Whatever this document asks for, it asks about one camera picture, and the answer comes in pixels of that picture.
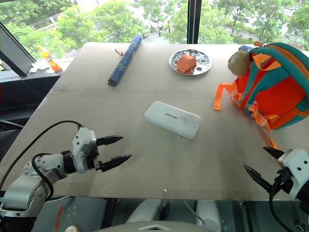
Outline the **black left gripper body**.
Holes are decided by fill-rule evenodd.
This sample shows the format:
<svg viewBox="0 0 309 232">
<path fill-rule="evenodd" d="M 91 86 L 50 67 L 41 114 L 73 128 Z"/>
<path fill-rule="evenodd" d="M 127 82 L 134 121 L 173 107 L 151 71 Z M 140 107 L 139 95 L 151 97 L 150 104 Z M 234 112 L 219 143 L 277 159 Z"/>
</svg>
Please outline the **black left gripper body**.
<svg viewBox="0 0 309 232">
<path fill-rule="evenodd" d="M 83 167 L 86 171 L 96 168 L 94 160 L 97 159 L 98 155 L 96 140 L 91 140 L 89 143 L 83 145 Z"/>
</svg>

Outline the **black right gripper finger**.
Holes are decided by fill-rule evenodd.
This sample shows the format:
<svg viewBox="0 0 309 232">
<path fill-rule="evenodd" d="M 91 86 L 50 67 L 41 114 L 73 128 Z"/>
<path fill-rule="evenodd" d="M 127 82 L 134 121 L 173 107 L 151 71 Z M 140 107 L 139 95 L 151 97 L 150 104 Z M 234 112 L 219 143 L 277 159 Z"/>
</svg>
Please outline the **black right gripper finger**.
<svg viewBox="0 0 309 232">
<path fill-rule="evenodd" d="M 261 174 L 257 172 L 255 169 L 249 167 L 248 165 L 243 165 L 246 172 L 249 174 L 249 176 L 264 190 L 267 191 L 267 193 L 271 193 L 273 186 L 268 183 L 265 179 L 262 178 Z"/>
<path fill-rule="evenodd" d="M 263 149 L 277 160 L 284 154 L 283 151 L 275 149 L 273 147 L 264 146 Z"/>
</svg>

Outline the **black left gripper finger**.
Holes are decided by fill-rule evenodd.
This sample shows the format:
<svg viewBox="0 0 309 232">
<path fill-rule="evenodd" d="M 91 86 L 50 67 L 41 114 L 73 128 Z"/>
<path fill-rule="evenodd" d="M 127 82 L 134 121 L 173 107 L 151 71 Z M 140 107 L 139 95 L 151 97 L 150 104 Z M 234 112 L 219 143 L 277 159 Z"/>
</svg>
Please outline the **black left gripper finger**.
<svg viewBox="0 0 309 232">
<path fill-rule="evenodd" d="M 96 145 L 97 146 L 110 145 L 110 144 L 116 143 L 117 141 L 121 139 L 123 139 L 123 136 L 118 136 L 118 135 L 105 136 L 105 137 L 97 138 Z"/>
<path fill-rule="evenodd" d="M 131 154 L 127 154 L 127 155 L 114 157 L 114 158 L 112 158 L 111 160 L 109 160 L 108 162 L 105 162 L 105 163 L 102 163 L 101 161 L 99 161 L 99 168 L 102 172 L 106 172 L 110 169 L 113 169 L 113 168 L 121 165 L 122 163 L 127 161 L 131 156 L 132 156 Z"/>
</svg>

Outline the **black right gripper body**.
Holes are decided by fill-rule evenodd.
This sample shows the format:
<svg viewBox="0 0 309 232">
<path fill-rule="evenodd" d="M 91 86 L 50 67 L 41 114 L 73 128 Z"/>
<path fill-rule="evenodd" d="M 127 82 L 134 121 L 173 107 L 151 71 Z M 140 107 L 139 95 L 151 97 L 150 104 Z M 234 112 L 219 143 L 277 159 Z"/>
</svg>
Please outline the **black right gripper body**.
<svg viewBox="0 0 309 232">
<path fill-rule="evenodd" d="M 284 191 L 287 194 L 290 193 L 293 187 L 293 181 L 292 173 L 287 167 L 284 167 L 277 171 L 276 178 L 274 179 L 274 185 L 275 184 L 275 193 L 278 193 L 280 190 Z"/>
</svg>

